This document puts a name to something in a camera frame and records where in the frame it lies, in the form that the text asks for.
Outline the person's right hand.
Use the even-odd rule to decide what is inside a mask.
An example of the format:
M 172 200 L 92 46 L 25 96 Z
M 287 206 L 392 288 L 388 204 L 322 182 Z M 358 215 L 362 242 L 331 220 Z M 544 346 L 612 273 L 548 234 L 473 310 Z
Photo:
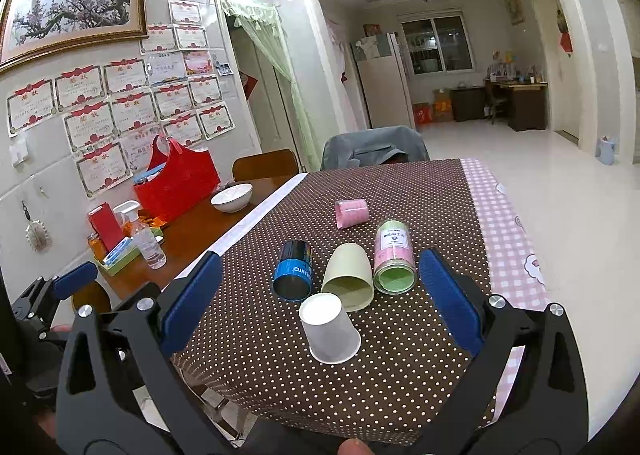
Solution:
M 348 439 L 340 445 L 337 455 L 374 455 L 374 453 L 363 441 Z

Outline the person's left hand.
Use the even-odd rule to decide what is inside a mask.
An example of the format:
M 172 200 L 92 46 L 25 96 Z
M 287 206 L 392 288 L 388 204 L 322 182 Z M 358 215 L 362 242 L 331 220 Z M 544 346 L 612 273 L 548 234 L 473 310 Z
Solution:
M 72 330 L 72 325 L 63 324 L 53 326 L 49 334 L 65 335 Z M 56 438 L 55 433 L 55 412 L 50 407 L 40 409 L 36 416 L 36 420 L 40 428 L 52 439 Z

